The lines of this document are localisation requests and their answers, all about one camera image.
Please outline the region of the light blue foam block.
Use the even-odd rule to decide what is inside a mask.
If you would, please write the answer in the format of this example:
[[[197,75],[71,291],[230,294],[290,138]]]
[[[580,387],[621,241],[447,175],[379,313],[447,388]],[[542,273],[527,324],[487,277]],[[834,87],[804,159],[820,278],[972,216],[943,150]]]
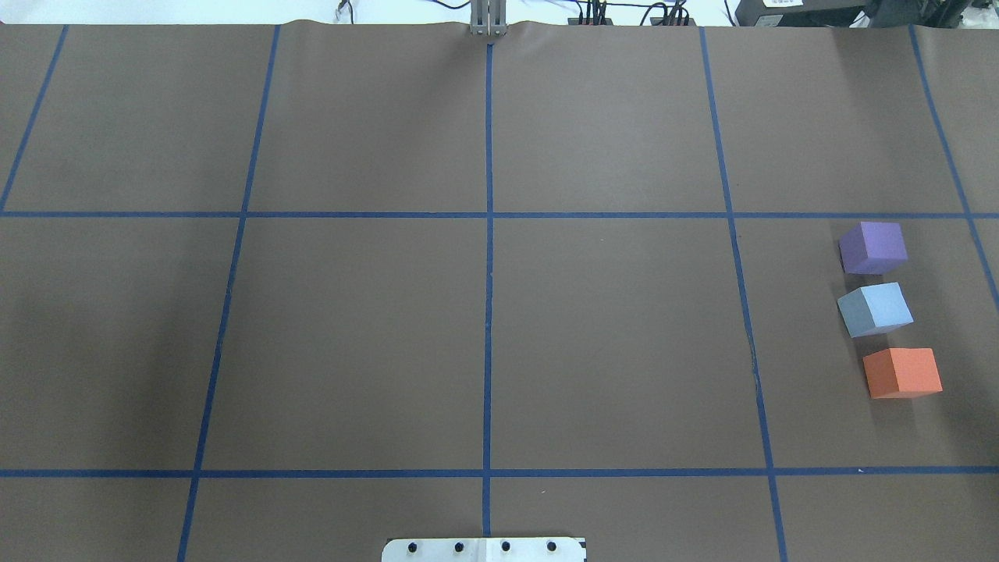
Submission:
[[[839,297],[836,305],[853,339],[888,334],[914,322],[897,282],[861,286]]]

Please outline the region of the purple foam block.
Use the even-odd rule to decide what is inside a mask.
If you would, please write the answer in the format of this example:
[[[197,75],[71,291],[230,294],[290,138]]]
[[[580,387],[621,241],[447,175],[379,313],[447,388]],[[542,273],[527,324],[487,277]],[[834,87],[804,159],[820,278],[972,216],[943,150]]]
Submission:
[[[852,275],[883,275],[909,260],[901,224],[859,222],[838,240],[843,271]]]

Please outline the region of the orange foam block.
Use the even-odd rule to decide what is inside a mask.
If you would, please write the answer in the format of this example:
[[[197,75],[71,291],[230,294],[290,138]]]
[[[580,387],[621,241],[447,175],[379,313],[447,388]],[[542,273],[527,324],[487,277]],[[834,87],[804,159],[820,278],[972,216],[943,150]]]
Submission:
[[[943,391],[930,348],[887,348],[868,354],[862,366],[872,399],[910,399]]]

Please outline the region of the aluminium frame post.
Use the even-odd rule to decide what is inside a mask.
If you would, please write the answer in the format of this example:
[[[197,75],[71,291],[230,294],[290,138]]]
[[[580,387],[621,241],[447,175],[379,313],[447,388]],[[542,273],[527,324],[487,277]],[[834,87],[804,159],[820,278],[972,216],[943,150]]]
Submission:
[[[474,37],[502,37],[507,35],[506,0],[471,0],[470,33]]]

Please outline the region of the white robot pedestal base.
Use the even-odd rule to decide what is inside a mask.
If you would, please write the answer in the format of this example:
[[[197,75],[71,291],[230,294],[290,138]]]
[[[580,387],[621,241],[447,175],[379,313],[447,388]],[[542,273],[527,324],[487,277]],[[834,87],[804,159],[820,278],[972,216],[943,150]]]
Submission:
[[[392,539],[382,561],[586,561],[584,539],[468,537]]]

